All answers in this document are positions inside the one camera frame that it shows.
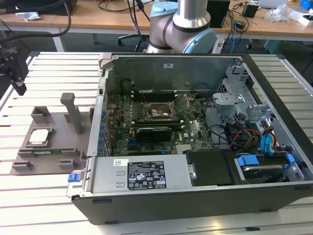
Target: power supply label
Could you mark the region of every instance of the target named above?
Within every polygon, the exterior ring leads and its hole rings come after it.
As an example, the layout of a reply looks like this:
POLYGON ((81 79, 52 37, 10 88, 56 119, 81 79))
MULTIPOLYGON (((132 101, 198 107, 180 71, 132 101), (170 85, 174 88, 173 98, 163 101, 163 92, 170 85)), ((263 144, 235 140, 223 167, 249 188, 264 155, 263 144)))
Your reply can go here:
POLYGON ((166 188, 164 161, 128 163, 128 189, 166 188))

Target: blue drive bracket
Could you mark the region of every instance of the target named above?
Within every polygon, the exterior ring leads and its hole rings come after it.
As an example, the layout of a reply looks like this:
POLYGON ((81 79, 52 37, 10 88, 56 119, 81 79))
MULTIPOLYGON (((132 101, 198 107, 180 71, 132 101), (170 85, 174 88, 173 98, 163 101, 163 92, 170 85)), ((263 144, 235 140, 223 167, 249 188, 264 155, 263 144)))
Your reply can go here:
POLYGON ((273 156, 273 153, 270 150, 270 145, 272 143, 272 136, 271 135, 267 135, 266 138, 266 143, 265 143, 265 152, 268 153, 270 156, 273 156))
POLYGON ((67 181, 69 183, 80 182, 80 173, 70 173, 68 175, 67 181))
POLYGON ((261 148, 262 151, 265 150, 265 140, 266 140, 266 135, 262 135, 261 143, 260 143, 260 148, 261 148))
POLYGON ((260 164, 256 155, 241 155, 237 160, 240 166, 260 164))

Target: wooden desk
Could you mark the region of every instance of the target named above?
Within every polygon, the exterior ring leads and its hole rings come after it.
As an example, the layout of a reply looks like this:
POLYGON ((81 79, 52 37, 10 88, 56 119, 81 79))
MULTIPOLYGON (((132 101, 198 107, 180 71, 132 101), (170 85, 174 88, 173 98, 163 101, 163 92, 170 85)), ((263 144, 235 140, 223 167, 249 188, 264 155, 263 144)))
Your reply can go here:
MULTIPOLYGON (((229 9, 241 1, 232 0, 229 9)), ((288 6, 294 10, 305 11, 300 7, 300 0, 288 2, 288 6)), ((239 7, 236 11, 242 13, 243 7, 239 7)), ((266 17, 267 9, 259 9, 254 18, 247 18, 249 20, 249 28, 245 32, 246 35, 275 35, 275 36, 297 36, 297 37, 312 37, 313 27, 305 27, 304 25, 294 20, 289 22, 270 22, 266 17)), ((239 14, 234 13, 236 20, 246 22, 239 14)), ((227 17, 224 28, 229 32, 230 19, 227 17)))
MULTIPOLYGON (((103 11, 98 8, 97 1, 78 0, 77 6, 72 13, 72 27, 74 28, 101 28, 101 29, 128 29, 134 30, 129 12, 117 14, 103 11)), ((152 4, 145 4, 145 11, 150 14, 152 4)), ((123 0, 111 0, 108 8, 111 10, 125 9, 128 5, 123 0)), ((141 30, 149 30, 150 23, 142 12, 136 12, 137 21, 141 30)), ((66 27, 67 17, 57 16, 52 22, 54 27, 66 27)))
MULTIPOLYGON (((233 5, 241 2, 232 0, 230 9, 233 5)), ((129 13, 116 14, 106 12, 98 8, 94 0, 78 0, 77 7, 72 13, 72 26, 69 32, 75 33, 92 33, 94 41, 98 33, 110 34, 136 34, 129 13)), ((302 9, 299 4, 300 0, 289 2, 289 6, 295 10, 302 9)), ((151 4, 145 5, 147 14, 150 14, 151 4)), ((108 5, 109 9, 117 10, 127 8, 124 0, 111 0, 108 5)), ((268 10, 260 9, 254 18, 249 18, 249 28, 242 35, 247 39, 272 39, 272 40, 290 40, 290 41, 313 41, 313 27, 304 27, 299 22, 290 20, 288 22, 271 23, 266 18, 268 10)), ((150 24, 142 12, 137 12, 139 28, 142 34, 149 34, 150 24)), ((46 31, 56 33, 62 31, 67 26, 66 16, 42 15, 42 19, 30 22, 19 20, 14 14, 0 16, 12 30, 19 31, 46 31)), ((235 14, 235 19, 245 22, 245 19, 235 14)), ((5 26, 0 25, 0 30, 6 30, 5 26)), ((223 28, 214 29, 217 33, 215 49, 228 36, 231 25, 229 17, 226 18, 223 28)), ((57 51, 65 51, 62 38, 54 38, 57 51)))

